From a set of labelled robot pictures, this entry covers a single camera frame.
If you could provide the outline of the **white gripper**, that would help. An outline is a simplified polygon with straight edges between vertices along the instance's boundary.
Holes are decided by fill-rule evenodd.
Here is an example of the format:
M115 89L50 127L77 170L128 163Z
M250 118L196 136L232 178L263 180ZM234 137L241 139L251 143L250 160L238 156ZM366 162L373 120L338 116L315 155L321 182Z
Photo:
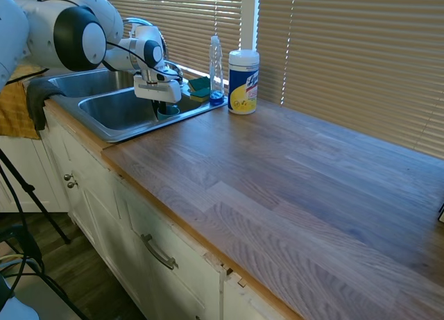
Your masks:
M134 75L133 80L135 96L152 100L154 111L167 112L167 103L177 103L182 98L181 87L176 80L148 83L140 75Z

